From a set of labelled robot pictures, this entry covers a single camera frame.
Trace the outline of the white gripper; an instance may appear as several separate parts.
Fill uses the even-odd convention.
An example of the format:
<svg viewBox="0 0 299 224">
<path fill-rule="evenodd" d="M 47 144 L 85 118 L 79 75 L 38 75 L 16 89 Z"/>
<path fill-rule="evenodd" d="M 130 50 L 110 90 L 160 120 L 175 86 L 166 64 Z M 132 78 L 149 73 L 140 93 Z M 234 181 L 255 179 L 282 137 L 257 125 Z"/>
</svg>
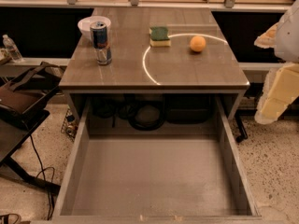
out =
<svg viewBox="0 0 299 224">
<path fill-rule="evenodd" d="M 255 39 L 254 45 L 262 49 L 275 47 L 277 57 L 291 62 L 272 68 L 265 77 L 254 118 L 260 124 L 270 124 L 299 97 L 299 7 L 291 7 L 278 24 Z"/>
</svg>

